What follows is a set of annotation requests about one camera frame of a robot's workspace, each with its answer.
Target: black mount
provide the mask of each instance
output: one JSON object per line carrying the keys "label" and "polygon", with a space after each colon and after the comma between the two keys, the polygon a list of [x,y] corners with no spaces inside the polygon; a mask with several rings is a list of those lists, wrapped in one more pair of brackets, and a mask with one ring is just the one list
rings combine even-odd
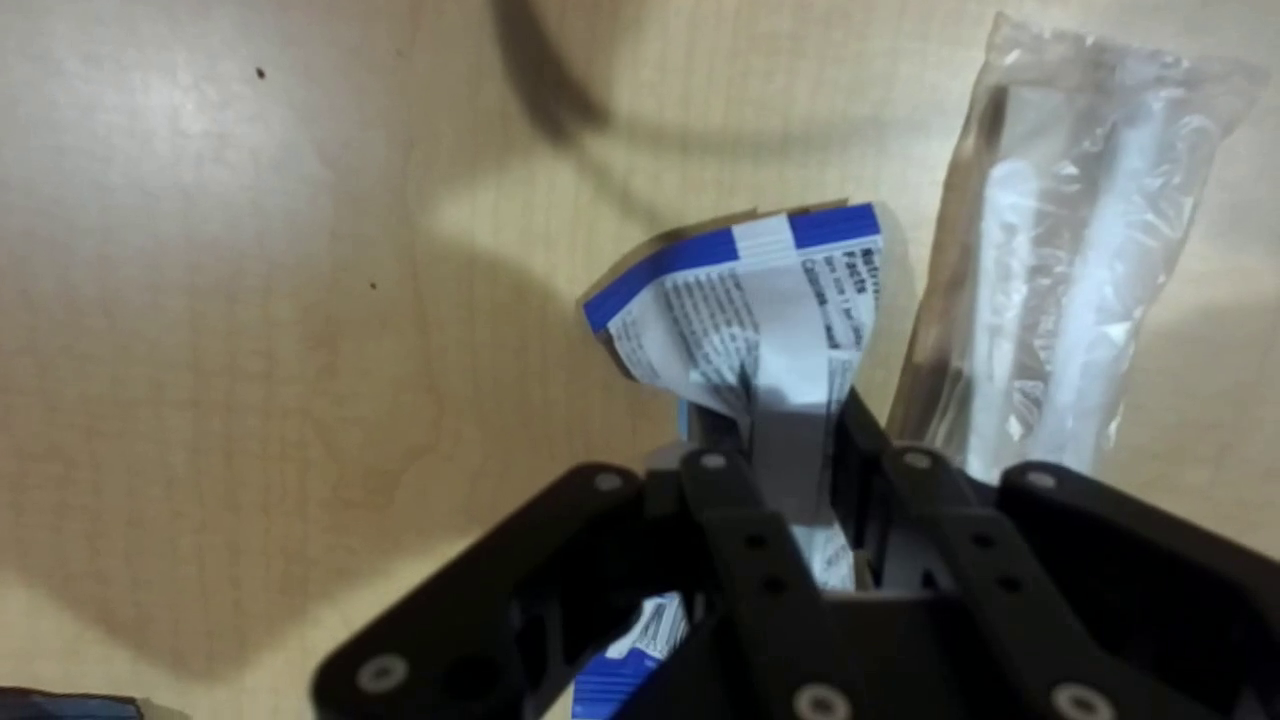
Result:
{"label": "black mount", "polygon": [[325,720],[541,715],[643,595],[692,630],[632,720],[1280,720],[1280,566],[1052,464],[966,480],[853,397],[834,504],[870,591],[821,595],[746,449],[579,464],[316,670]]}

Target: blue and white packet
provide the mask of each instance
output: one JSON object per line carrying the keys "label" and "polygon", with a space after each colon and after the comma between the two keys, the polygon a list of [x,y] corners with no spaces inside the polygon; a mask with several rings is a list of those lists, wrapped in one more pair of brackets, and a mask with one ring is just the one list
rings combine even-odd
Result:
{"label": "blue and white packet", "polygon": [[[825,591],[853,591],[853,548],[834,525],[834,425],[881,306],[881,217],[830,205],[678,232],[610,271],[584,301],[622,367],[682,405],[731,416],[761,501],[791,525]],[[613,715],[682,642],[682,595],[576,681],[576,720]]]}

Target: plastic bag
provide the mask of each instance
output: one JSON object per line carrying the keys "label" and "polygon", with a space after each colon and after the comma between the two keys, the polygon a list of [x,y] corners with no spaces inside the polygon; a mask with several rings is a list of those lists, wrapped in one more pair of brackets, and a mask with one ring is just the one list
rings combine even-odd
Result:
{"label": "plastic bag", "polygon": [[995,485],[1092,470],[1215,143],[1266,76],[995,16],[949,169],[894,434]]}

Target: table surface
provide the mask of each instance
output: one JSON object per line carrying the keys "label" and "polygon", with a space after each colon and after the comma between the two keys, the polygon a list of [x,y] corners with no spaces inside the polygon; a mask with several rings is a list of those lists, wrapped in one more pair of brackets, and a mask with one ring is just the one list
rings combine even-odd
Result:
{"label": "table surface", "polygon": [[[1007,0],[1280,72],[1272,0]],[[668,401],[579,292],[660,226],[902,224],[894,401],[995,3],[0,9],[0,676],[306,715],[316,660]],[[1108,475],[1280,554],[1280,91],[1223,143]]]}

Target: screw hole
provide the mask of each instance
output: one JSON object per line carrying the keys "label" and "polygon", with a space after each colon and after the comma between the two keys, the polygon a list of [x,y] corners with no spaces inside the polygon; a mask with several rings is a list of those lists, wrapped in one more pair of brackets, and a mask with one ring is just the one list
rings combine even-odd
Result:
{"label": "screw hole", "polygon": [[1007,595],[1019,595],[1019,591],[1024,591],[1024,578],[1017,578],[1017,577],[995,577],[995,589],[1004,589]]}
{"label": "screw hole", "polygon": [[853,720],[853,702],[835,684],[805,684],[791,702],[797,720]]}
{"label": "screw hole", "polygon": [[726,470],[726,467],[729,467],[729,456],[706,452],[702,464],[706,464],[708,470]]}
{"label": "screw hole", "polygon": [[367,696],[388,696],[408,681],[408,660],[396,651],[374,654],[355,670],[355,686]]}
{"label": "screw hole", "polygon": [[1052,486],[1058,486],[1058,475],[1044,470],[1044,467],[1034,467],[1024,480],[1029,480],[1034,486],[1042,486],[1042,491],[1052,491]]}
{"label": "screw hole", "polygon": [[462,654],[445,666],[445,696],[486,698],[495,693],[504,666],[493,654]]}
{"label": "screw hole", "polygon": [[622,486],[627,486],[627,480],[618,475],[618,470],[599,470],[592,485],[595,485],[595,491],[622,491]]}
{"label": "screw hole", "polygon": [[784,577],[765,577],[761,589],[765,589],[768,595],[784,595],[784,591],[787,591],[787,578],[784,578]]}
{"label": "screw hole", "polygon": [[933,456],[913,449],[913,452],[904,452],[904,464],[918,467],[918,470],[930,470]]}
{"label": "screw hole", "polygon": [[1118,720],[1118,702],[1098,693],[1092,684],[1058,684],[1052,686],[1052,709],[1063,720]]}

